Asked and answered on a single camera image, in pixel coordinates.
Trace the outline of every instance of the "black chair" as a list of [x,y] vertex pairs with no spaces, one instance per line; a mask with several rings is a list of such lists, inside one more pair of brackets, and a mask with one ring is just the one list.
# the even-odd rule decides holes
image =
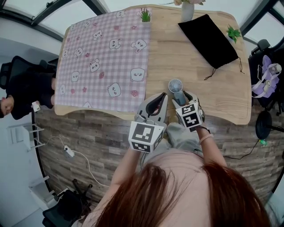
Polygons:
[[[258,82],[257,67],[258,65],[262,66],[262,58],[264,55],[267,55],[273,63],[279,63],[284,69],[284,48],[280,45],[280,43],[275,47],[270,47],[270,44],[265,39],[258,42],[257,47],[252,51],[252,55],[248,59],[252,84],[256,84]],[[281,78],[283,75],[284,73],[279,74],[279,83],[277,84],[275,92],[272,93],[269,98],[258,98],[260,105],[264,107],[266,111],[270,111],[277,102],[279,108],[277,116],[279,116],[281,112],[284,112],[284,79]]]
[[10,63],[2,64],[0,70],[0,87],[6,89],[9,81],[13,76],[19,75],[28,70],[43,72],[43,73],[56,73],[58,59],[47,63],[41,60],[39,65],[32,64],[25,59],[15,56]]
[[43,212],[43,225],[46,227],[71,227],[72,224],[80,219],[81,216],[88,215],[91,210],[90,198],[86,197],[88,190],[93,187],[91,184],[85,192],[81,192],[77,185],[77,180],[72,181],[76,191],[66,190],[65,192],[55,195],[58,203]]

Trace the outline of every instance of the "strawberry print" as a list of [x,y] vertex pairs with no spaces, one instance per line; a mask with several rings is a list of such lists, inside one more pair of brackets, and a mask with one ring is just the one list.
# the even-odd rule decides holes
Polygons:
[[104,76],[105,76],[105,72],[101,72],[101,73],[99,74],[99,78],[100,78],[100,79],[102,79]]
[[136,97],[136,96],[138,96],[138,91],[132,90],[131,94],[132,94],[133,97]]

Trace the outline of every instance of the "person in black clothing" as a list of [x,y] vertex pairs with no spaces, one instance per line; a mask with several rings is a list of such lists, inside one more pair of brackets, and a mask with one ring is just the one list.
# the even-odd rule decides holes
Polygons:
[[19,120],[33,110],[33,102],[51,109],[54,106],[54,75],[26,71],[13,76],[6,89],[6,98],[2,97],[0,101],[0,118],[11,113],[15,120]]

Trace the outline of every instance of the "power cord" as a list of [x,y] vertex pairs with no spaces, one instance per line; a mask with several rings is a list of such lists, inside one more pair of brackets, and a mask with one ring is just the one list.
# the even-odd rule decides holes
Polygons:
[[[63,147],[65,147],[65,144],[63,143],[63,140],[62,140],[60,137],[58,137],[58,136],[51,136],[51,137],[49,138],[49,140],[47,141],[47,143],[45,144],[45,146],[49,143],[49,141],[50,141],[52,138],[59,138],[59,139],[61,140],[61,143],[62,143]],[[74,150],[72,150],[72,151],[75,152],[75,153],[79,153],[79,154],[81,154],[82,156],[84,156],[84,158],[85,158],[85,159],[87,160],[87,162],[88,162],[89,172],[90,172],[90,174],[92,175],[92,177],[94,178],[94,180],[95,180],[98,184],[100,184],[100,185],[102,185],[102,186],[104,186],[104,187],[108,187],[108,188],[109,188],[109,186],[104,185],[104,184],[101,184],[100,182],[98,182],[97,179],[94,177],[94,175],[93,175],[92,172],[91,172],[89,159],[88,159],[84,154],[82,154],[82,153],[79,152],[79,151],[74,151]]]
[[250,152],[250,153],[248,153],[248,154],[246,154],[246,155],[242,156],[241,158],[232,158],[232,157],[229,157],[229,156],[224,156],[224,157],[226,157],[226,158],[230,158],[230,159],[237,159],[237,160],[241,160],[243,157],[246,157],[246,156],[248,156],[248,155],[250,155],[250,154],[252,153],[253,149],[256,147],[256,145],[257,145],[257,143],[258,143],[258,142],[259,142],[259,140],[257,140],[256,144],[253,146],[253,148],[252,148],[252,150],[251,150],[251,152]]

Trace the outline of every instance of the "handheld fan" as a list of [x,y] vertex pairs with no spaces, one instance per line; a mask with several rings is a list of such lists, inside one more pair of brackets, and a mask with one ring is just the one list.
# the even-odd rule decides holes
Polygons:
[[172,79],[169,82],[169,90],[174,94],[174,100],[180,105],[184,106],[186,104],[185,95],[182,91],[183,85],[179,79]]

